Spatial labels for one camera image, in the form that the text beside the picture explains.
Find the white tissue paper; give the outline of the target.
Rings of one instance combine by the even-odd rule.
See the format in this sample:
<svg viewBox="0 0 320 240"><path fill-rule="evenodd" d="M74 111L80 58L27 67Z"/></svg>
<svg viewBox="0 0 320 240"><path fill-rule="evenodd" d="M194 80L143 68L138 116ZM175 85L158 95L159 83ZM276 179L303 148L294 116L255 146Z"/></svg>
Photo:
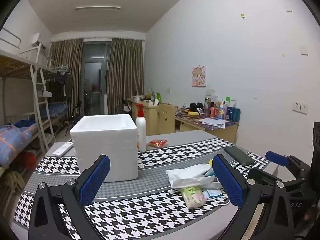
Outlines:
<svg viewBox="0 0 320 240"><path fill-rule="evenodd" d="M172 189L200 186L218 188L218 179L210 164L198 164L187 168L167 170L166 174Z"/></svg>

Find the green tissue pack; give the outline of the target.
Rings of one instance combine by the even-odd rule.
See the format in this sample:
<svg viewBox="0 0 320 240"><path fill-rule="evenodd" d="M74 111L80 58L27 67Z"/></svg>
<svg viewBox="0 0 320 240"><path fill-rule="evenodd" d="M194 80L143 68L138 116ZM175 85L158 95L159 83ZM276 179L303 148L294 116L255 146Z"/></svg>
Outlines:
<svg viewBox="0 0 320 240"><path fill-rule="evenodd" d="M184 202L189 209L197 209L207 202L207 198L198 186L186 187L180 190Z"/></svg>

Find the black smartphone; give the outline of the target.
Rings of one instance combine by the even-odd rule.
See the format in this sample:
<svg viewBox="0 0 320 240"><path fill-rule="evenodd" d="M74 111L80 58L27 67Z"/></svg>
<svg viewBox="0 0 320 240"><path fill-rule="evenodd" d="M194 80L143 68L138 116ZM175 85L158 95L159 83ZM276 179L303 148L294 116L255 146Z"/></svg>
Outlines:
<svg viewBox="0 0 320 240"><path fill-rule="evenodd" d="M236 146L228 146L225 148L225 151L242 166L254 164L254 159Z"/></svg>

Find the white remote control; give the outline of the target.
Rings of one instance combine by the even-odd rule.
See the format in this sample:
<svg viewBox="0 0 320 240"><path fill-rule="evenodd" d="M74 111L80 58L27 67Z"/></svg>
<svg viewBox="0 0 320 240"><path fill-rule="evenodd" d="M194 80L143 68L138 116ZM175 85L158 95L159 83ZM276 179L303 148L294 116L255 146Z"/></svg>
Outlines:
<svg viewBox="0 0 320 240"><path fill-rule="evenodd" d="M72 142L65 142L57 150L53 152L53 156L62 157L73 147Z"/></svg>

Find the white papers on desk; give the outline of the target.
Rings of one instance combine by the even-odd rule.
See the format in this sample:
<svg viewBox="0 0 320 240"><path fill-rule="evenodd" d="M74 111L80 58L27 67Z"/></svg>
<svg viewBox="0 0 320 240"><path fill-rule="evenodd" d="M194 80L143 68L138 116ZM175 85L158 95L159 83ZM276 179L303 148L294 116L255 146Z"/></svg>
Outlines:
<svg viewBox="0 0 320 240"><path fill-rule="evenodd" d="M200 119L200 123L203 125L214 126L222 129L225 129L227 122L228 122L227 120L215 119L215 118Z"/></svg>

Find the black folding chair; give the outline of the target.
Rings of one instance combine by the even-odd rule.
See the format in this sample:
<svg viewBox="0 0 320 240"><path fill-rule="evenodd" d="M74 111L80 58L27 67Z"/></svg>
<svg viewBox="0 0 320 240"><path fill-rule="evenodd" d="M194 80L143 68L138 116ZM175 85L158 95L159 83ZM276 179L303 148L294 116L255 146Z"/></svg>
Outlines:
<svg viewBox="0 0 320 240"><path fill-rule="evenodd" d="M67 129L66 129L65 135L67 135L69 129L72 128L82 118L81 106L82 106L82 101L79 101L74 107L71 115L66 118Z"/></svg>

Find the white ladder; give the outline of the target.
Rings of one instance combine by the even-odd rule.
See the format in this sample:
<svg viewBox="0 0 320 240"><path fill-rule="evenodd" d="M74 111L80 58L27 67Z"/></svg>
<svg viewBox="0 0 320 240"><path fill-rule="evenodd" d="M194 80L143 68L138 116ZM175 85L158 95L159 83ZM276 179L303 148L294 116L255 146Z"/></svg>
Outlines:
<svg viewBox="0 0 320 240"><path fill-rule="evenodd" d="M52 94L46 87L47 68L30 66L30 77L33 84L34 116L37 124L37 136L42 152L49 150L49 144L55 141L52 120L49 112L48 98Z"/></svg>

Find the red snack packet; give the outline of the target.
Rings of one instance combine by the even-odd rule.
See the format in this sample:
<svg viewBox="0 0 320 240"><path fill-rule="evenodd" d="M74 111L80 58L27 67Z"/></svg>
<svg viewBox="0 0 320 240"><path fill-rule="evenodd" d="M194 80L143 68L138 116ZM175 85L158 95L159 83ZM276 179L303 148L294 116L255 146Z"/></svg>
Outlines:
<svg viewBox="0 0 320 240"><path fill-rule="evenodd" d="M165 139L155 139L148 143L150 147L153 148L163 148L167 145L168 141Z"/></svg>

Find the blue plaid quilt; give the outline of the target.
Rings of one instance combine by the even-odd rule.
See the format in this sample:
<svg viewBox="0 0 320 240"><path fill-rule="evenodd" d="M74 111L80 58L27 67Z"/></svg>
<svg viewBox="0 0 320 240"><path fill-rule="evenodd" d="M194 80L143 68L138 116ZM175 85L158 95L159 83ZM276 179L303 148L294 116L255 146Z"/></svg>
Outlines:
<svg viewBox="0 0 320 240"><path fill-rule="evenodd" d="M29 127L16 127L4 125L1 127L0 162L7 168L11 162L34 140L37 134L37 124Z"/></svg>

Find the wooden smiley chair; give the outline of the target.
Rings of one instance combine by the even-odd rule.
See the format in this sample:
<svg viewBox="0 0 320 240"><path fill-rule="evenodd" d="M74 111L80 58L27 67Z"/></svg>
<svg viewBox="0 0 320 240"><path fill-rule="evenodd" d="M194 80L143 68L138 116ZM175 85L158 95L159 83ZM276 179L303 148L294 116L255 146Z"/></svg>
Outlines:
<svg viewBox="0 0 320 240"><path fill-rule="evenodd" d="M159 134L175 133L175 107L161 103L159 105Z"/></svg>

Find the white metal bunk bed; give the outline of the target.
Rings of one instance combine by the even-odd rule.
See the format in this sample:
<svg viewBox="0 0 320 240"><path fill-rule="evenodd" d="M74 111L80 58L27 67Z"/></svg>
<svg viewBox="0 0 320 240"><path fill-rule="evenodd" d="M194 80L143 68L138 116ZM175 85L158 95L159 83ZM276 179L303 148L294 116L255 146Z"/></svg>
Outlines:
<svg viewBox="0 0 320 240"><path fill-rule="evenodd" d="M1 127L15 125L21 128L36 124L33 84L30 77L31 65L48 69L46 83L54 79L58 72L67 70L67 67L54 64L41 45L22 50L21 44L22 39L19 36L6 28L1 29ZM55 135L57 130L54 126L62 125L67 114L67 104L51 102L52 97L48 98L48 105ZM36 151L42 151L37 134L26 148L32 143L36 144ZM1 173L4 173L9 166L7 168L1 166Z"/></svg>

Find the right brown curtain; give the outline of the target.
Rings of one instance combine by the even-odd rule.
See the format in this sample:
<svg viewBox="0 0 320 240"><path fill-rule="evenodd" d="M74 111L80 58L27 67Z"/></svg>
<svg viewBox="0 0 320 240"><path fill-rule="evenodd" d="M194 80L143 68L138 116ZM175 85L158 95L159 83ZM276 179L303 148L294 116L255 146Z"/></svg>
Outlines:
<svg viewBox="0 0 320 240"><path fill-rule="evenodd" d="M109 114L117 114L123 99L144 93L143 42L114 38L107 70Z"/></svg>

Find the left brown curtain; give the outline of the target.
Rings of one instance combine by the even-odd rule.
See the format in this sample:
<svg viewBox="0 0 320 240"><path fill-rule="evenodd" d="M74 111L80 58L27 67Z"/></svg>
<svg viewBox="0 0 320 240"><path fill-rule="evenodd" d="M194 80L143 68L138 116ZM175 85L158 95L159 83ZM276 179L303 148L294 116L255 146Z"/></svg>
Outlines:
<svg viewBox="0 0 320 240"><path fill-rule="evenodd" d="M80 101L83 49L82 38L53 42L50 48L50 59L53 63L67 67L65 72L58 72L54 79L47 82L47 89L53 95L50 101L66 103L69 116Z"/></svg>

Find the ceiling tube light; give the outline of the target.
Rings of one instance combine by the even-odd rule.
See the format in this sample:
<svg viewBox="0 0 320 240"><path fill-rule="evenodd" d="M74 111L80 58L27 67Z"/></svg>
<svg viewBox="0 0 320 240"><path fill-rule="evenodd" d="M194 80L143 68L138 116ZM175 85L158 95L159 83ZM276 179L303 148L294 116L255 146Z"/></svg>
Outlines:
<svg viewBox="0 0 320 240"><path fill-rule="evenodd" d="M83 5L75 7L75 10L88 10L88 9L101 9L101 10L120 10L119 5Z"/></svg>

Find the wall socket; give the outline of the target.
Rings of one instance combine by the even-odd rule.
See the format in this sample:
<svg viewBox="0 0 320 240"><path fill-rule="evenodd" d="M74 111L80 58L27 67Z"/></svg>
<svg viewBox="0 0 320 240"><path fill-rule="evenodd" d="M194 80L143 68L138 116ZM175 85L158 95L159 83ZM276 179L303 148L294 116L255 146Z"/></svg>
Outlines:
<svg viewBox="0 0 320 240"><path fill-rule="evenodd" d="M304 115L308 114L309 106L306 103L293 102L292 103L292 111L301 113Z"/></svg>

